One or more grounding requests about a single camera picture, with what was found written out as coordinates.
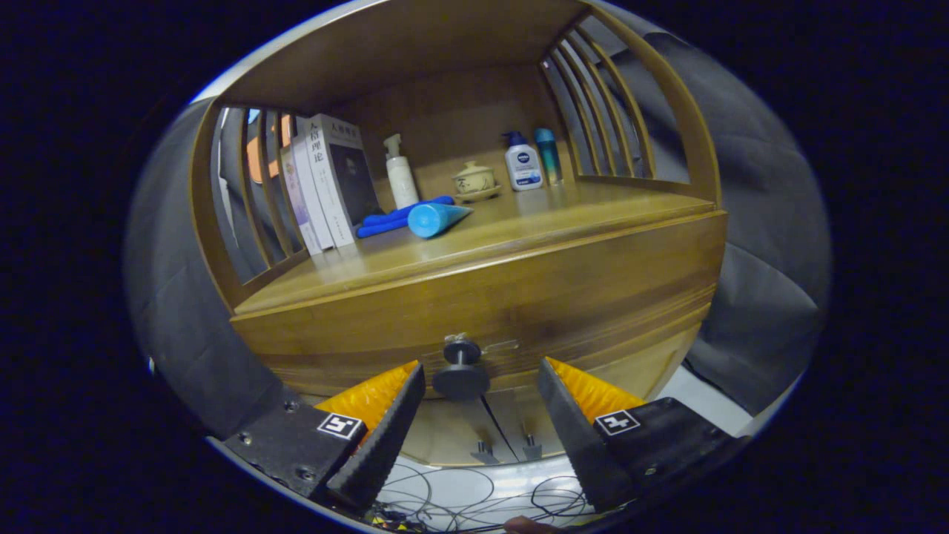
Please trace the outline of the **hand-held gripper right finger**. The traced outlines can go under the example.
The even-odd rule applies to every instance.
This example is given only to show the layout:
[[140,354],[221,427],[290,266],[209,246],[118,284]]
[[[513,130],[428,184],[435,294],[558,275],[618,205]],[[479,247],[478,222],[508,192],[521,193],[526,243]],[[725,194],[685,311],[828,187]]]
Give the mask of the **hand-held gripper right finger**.
[[644,401],[545,357],[537,388],[586,501],[597,512],[670,499],[745,448],[674,398]]

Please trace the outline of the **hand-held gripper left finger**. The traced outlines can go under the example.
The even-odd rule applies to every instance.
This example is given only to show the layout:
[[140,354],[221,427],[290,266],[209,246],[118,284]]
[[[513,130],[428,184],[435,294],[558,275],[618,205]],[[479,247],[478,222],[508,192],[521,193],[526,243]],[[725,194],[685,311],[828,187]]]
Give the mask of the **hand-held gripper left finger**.
[[424,368],[417,361],[319,403],[285,389],[224,446],[305,499],[366,512],[393,470],[424,393]]

